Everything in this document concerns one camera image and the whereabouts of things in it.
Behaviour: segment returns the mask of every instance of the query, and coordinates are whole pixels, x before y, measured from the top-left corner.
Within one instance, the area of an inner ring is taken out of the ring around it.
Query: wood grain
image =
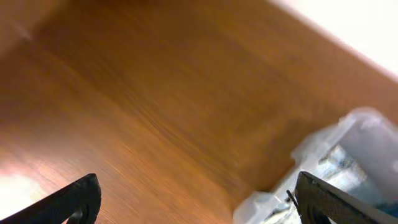
[[[0,57],[21,39],[32,38],[31,31],[66,3],[67,0],[0,0]]]
[[[231,223],[306,135],[398,121],[394,82],[263,0],[73,1],[0,69],[1,174],[97,173],[98,223]]]

